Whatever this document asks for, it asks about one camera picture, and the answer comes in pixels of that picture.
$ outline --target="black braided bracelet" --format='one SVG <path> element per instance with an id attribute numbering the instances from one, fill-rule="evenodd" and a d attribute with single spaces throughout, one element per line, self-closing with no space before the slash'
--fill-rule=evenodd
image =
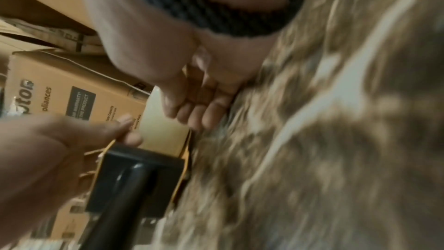
<path id="1" fill-rule="evenodd" d="M 289 0 L 284 9 L 272 12 L 247 12 L 211 0 L 146 1 L 174 18 L 214 33 L 257 37 L 283 29 L 296 16 L 304 0 Z"/>

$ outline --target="black label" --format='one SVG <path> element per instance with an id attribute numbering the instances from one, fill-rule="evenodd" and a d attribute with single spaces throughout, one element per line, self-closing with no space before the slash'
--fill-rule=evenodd
<path id="1" fill-rule="evenodd" d="M 95 99 L 96 94 L 73 87 L 69 96 L 66 115 L 77 119 L 89 120 Z"/>

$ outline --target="black handle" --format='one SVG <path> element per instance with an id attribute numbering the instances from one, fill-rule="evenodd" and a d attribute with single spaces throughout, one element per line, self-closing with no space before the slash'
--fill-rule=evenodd
<path id="1" fill-rule="evenodd" d="M 130 250 L 144 215 L 144 206 L 156 186 L 155 172 L 136 164 L 119 194 L 110 202 L 80 250 Z"/>

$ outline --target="skin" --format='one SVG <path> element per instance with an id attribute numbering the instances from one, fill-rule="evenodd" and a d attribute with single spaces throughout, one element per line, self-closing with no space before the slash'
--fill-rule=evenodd
<path id="1" fill-rule="evenodd" d="M 137 146 L 129 115 L 92 124 L 42 114 L 0 121 L 0 248 L 24 235 L 69 199 L 89 190 L 97 155 L 87 151 L 119 141 Z"/>
<path id="2" fill-rule="evenodd" d="M 213 1 L 248 11 L 272 11 L 287 0 Z M 219 124 L 278 37 L 277 33 L 253 39 L 216 35 L 173 19 L 143 0 L 86 0 L 86 6 L 112 62 L 159 86 L 165 115 L 194 130 Z"/>

